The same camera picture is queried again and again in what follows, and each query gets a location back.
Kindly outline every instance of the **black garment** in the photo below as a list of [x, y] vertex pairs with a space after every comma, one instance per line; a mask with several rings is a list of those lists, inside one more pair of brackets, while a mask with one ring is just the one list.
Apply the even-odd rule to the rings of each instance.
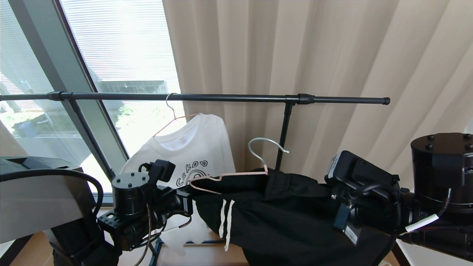
[[193, 184], [222, 193], [192, 192], [200, 216], [217, 234], [223, 199], [235, 201], [230, 243], [243, 248], [251, 266], [370, 266], [389, 241], [382, 233], [363, 229], [354, 247], [332, 229], [338, 204], [330, 199], [330, 189], [309, 177], [270, 169], [269, 176]]

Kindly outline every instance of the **white label sticker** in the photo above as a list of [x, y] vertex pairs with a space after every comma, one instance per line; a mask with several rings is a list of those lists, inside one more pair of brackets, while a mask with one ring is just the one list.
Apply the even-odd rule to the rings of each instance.
[[351, 230], [349, 226], [345, 227], [345, 235], [350, 239], [350, 241], [356, 245], [356, 242], [358, 241], [358, 237], [356, 234]]
[[333, 172], [335, 171], [335, 167], [337, 166], [338, 159], [340, 158], [341, 154], [342, 154], [341, 152], [338, 153], [337, 156], [335, 156], [332, 159], [332, 163], [330, 164], [330, 167], [328, 168], [328, 171], [327, 171], [328, 178], [333, 178]]

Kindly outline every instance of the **window frame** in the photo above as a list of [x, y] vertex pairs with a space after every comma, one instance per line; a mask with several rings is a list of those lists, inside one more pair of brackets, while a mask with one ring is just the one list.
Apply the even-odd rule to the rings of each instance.
[[[8, 1], [54, 91], [97, 92], [59, 0]], [[104, 103], [101, 100], [77, 101], [86, 124], [80, 122], [69, 101], [61, 103], [104, 173], [109, 180], [112, 179], [113, 176], [107, 174], [106, 165], [117, 173], [129, 155]], [[100, 151], [86, 134], [86, 127], [91, 130]], [[100, 159], [100, 152], [106, 161]]]

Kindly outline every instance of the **white t-shirt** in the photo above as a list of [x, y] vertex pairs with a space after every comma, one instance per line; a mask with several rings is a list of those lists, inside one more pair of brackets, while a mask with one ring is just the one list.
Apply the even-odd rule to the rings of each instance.
[[[137, 172], [140, 164], [157, 159], [176, 165], [169, 182], [158, 181], [158, 185], [172, 188], [187, 185], [193, 177], [235, 172], [227, 129], [216, 115], [199, 114], [174, 133], [150, 138], [126, 162], [121, 173]], [[174, 215], [167, 221], [166, 230], [187, 221], [186, 217]], [[164, 232], [161, 240], [174, 252], [184, 255], [187, 241], [202, 243], [209, 233], [193, 202], [192, 222], [181, 229]]]

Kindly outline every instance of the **clothes rack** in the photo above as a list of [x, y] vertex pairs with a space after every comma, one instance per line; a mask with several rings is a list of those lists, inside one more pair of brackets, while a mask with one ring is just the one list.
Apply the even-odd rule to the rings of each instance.
[[[111, 180], [115, 177], [115, 173], [105, 159], [105, 155], [94, 138], [90, 127], [88, 126], [82, 111], [77, 104], [77, 100], [146, 100], [146, 101], [164, 101], [168, 94], [149, 94], [149, 93], [81, 93], [81, 92], [65, 92], [53, 91], [46, 94], [20, 94], [20, 95], [0, 95], [0, 101], [13, 100], [52, 100], [69, 102], [73, 111], [76, 113], [78, 124], [76, 127], [82, 129], [82, 137], [90, 143], [90, 148], [97, 155], [97, 160], [105, 168], [107, 177]], [[242, 95], [242, 94], [172, 94], [169, 95], [168, 101], [211, 101], [211, 102], [256, 102], [256, 103], [284, 103], [284, 118], [282, 120], [281, 135], [279, 144], [284, 147], [289, 129], [289, 120], [294, 105], [308, 105], [313, 103], [350, 103], [350, 104], [381, 104], [388, 105], [390, 98], [360, 98], [360, 97], [318, 97], [310, 94], [297, 95]], [[123, 143], [118, 136], [116, 129], [113, 127], [113, 133], [123, 147]], [[280, 170], [282, 162], [282, 151], [278, 150], [276, 157], [275, 169]], [[221, 240], [205, 241], [206, 243], [225, 243]], [[163, 242], [158, 239], [156, 241], [155, 252], [150, 262], [150, 266], [155, 266], [158, 262], [159, 251]]]

